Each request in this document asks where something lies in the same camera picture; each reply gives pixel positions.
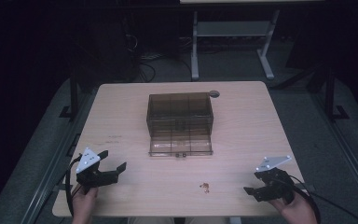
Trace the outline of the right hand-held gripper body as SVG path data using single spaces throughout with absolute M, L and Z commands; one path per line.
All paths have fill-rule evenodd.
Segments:
M 279 165 L 289 162 L 291 159 L 289 155 L 265 157 L 261 164 L 255 168 L 256 172 L 265 174 L 264 180 L 261 181 L 265 184 L 264 187 L 268 192 L 267 201 L 284 199 L 287 203 L 290 203 L 294 199 L 294 182 L 284 170 L 278 168 Z

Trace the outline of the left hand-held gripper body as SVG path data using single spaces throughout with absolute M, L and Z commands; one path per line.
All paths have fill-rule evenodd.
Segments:
M 108 186 L 118 182 L 119 175 L 115 175 L 114 171 L 101 172 L 99 170 L 101 159 L 98 154 L 87 147 L 76 167 L 76 181 L 85 187 L 86 191 L 89 191 L 91 188 Z

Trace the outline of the brown transparent compartment box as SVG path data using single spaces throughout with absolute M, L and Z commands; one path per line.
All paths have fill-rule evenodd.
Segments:
M 146 123 L 150 156 L 213 155 L 213 108 L 208 92 L 150 94 Z

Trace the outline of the person's left hand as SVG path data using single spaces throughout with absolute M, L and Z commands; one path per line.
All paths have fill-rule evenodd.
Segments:
M 85 192 L 83 186 L 76 186 L 72 198 L 74 211 L 72 224 L 91 224 L 98 192 L 98 188 L 91 188 Z

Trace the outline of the person's right hand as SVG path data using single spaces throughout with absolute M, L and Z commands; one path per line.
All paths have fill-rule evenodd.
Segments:
M 310 204 L 298 193 L 290 203 L 275 199 L 269 203 L 279 212 L 288 224 L 318 224 Z

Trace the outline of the black metal stand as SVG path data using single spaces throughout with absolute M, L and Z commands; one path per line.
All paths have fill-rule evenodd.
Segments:
M 335 80 L 334 71 L 328 68 L 325 81 L 324 113 L 332 122 L 337 119 L 350 118 L 342 105 L 335 104 Z
M 70 82 L 70 104 L 62 109 L 60 117 L 68 118 L 69 120 L 74 120 L 78 112 L 77 82 L 76 82 L 75 71 L 71 72 L 69 82 Z

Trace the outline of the grey metal floor rail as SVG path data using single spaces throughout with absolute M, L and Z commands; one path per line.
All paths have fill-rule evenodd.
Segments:
M 21 224 L 35 224 L 55 188 L 62 184 L 66 169 L 95 98 L 92 93 L 79 93 L 79 111 L 71 119 L 61 112 L 69 107 L 70 96 L 57 93 L 21 156 L 23 175 L 31 185 L 30 199 L 21 216 Z
M 325 100 L 323 93 L 314 94 L 312 100 L 326 119 L 358 185 L 358 104 L 350 92 L 340 93 L 337 105 L 330 105 L 331 100 Z

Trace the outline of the white metal desk frame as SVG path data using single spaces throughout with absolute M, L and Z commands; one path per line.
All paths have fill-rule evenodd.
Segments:
M 200 78 L 199 37 L 264 37 L 265 43 L 261 49 L 257 50 L 257 56 L 266 78 L 275 78 L 269 65 L 267 53 L 279 15 L 280 11 L 275 10 L 269 21 L 199 21 L 198 12 L 195 12 L 192 26 L 191 79 L 198 80 Z

